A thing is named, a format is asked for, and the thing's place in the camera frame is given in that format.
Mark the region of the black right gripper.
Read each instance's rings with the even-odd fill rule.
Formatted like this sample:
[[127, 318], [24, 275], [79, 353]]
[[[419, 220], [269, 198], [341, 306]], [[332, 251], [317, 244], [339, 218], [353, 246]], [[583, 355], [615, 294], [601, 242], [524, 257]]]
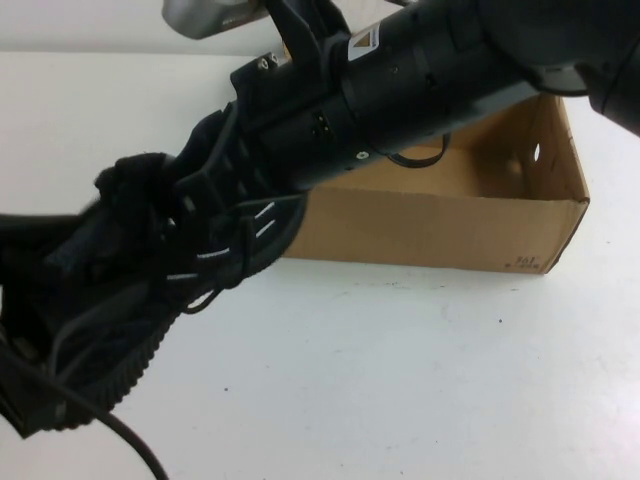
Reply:
[[193, 144], [169, 161], [169, 211], [225, 213], [267, 196], [268, 179], [242, 131], [289, 190], [360, 168], [361, 131], [342, 90], [340, 53], [325, 44], [305, 61], [277, 65], [264, 55], [233, 72], [238, 106], [201, 120]]

